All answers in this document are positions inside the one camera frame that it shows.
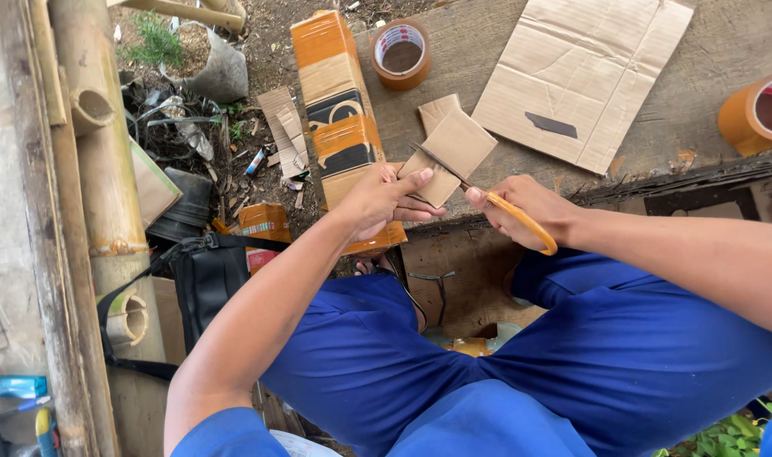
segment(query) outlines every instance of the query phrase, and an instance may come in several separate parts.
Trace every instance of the packing tape roll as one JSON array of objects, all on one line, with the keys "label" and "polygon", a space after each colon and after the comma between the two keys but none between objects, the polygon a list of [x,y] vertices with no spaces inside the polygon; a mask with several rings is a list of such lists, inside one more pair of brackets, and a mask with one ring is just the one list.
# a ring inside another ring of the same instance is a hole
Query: packing tape roll
[{"label": "packing tape roll", "polygon": [[731,95],[718,123],[725,140],[744,157],[772,148],[772,75]]},{"label": "packing tape roll", "polygon": [[432,68],[426,29],[411,19],[395,19],[375,32],[370,60],[380,82],[393,90],[420,85]]}]

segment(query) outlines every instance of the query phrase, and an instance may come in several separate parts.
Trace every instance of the scissors blade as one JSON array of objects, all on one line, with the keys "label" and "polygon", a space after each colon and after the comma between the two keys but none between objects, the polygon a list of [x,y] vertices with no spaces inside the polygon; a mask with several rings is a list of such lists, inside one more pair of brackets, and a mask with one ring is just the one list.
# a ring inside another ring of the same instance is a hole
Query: scissors blade
[{"label": "scissors blade", "polygon": [[411,146],[414,149],[422,151],[423,153],[425,153],[426,156],[428,156],[429,159],[433,160],[442,168],[444,168],[445,171],[451,173],[454,177],[456,177],[461,183],[459,186],[462,187],[462,190],[468,190],[474,186],[472,182],[469,182],[467,179],[465,179],[465,177],[463,177],[462,175],[454,171],[454,169],[450,167],[448,163],[445,163],[442,159],[434,155],[434,153],[432,151],[429,151],[428,148],[426,148],[425,146],[412,140],[409,140],[409,146]]}]

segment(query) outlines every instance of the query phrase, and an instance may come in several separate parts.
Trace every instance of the bag strap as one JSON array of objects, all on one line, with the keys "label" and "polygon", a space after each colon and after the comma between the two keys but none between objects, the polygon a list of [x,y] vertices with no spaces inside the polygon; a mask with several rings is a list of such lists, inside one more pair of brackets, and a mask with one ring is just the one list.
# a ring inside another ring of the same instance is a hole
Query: bag strap
[{"label": "bag strap", "polygon": [[98,302],[96,313],[98,315],[98,328],[101,331],[101,343],[104,348],[104,361],[111,367],[119,369],[132,370],[134,372],[144,373],[163,380],[171,380],[177,371],[177,365],[172,363],[149,362],[146,360],[131,360],[128,358],[118,358],[112,350],[110,337],[107,335],[107,317],[109,316],[110,306],[116,297],[124,292],[141,278],[160,272],[169,262],[176,259],[178,255],[185,254],[199,249],[216,249],[220,247],[255,247],[258,249],[267,249],[269,251],[281,252],[289,246],[290,243],[275,242],[261,238],[221,235],[209,232],[204,237],[184,238],[178,244],[173,245],[168,251],[164,252],[149,267],[138,273],[131,281],[113,290]]}]

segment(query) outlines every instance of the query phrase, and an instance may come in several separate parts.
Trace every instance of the black bag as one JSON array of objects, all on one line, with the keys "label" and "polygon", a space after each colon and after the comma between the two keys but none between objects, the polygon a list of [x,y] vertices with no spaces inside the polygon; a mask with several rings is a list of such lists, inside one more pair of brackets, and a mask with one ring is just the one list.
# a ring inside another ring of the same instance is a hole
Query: black bag
[{"label": "black bag", "polygon": [[107,336],[107,315],[118,294],[140,278],[160,272],[172,262],[177,304],[183,315],[186,354],[191,352],[211,320],[242,285],[250,279],[245,248],[284,251],[290,243],[253,237],[220,235],[209,232],[204,237],[186,238],[164,252],[146,270],[127,284],[113,290],[96,306],[104,360],[107,365],[171,380],[177,365],[118,358]]}]

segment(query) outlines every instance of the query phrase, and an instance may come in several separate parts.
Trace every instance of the person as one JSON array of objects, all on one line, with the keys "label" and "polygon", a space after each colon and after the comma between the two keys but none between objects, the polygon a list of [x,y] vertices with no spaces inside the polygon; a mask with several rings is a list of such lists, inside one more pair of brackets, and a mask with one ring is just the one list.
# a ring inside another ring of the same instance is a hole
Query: person
[{"label": "person", "polygon": [[[493,191],[560,246],[467,191],[529,248],[510,292],[548,311],[495,354],[424,339],[388,274],[325,281],[350,241],[441,215],[377,163],[212,321],[168,393],[165,454],[286,456],[251,409],[261,380],[360,457],[641,456],[772,389],[772,224],[573,205],[529,176]],[[772,421],[762,457],[772,456]]]}]

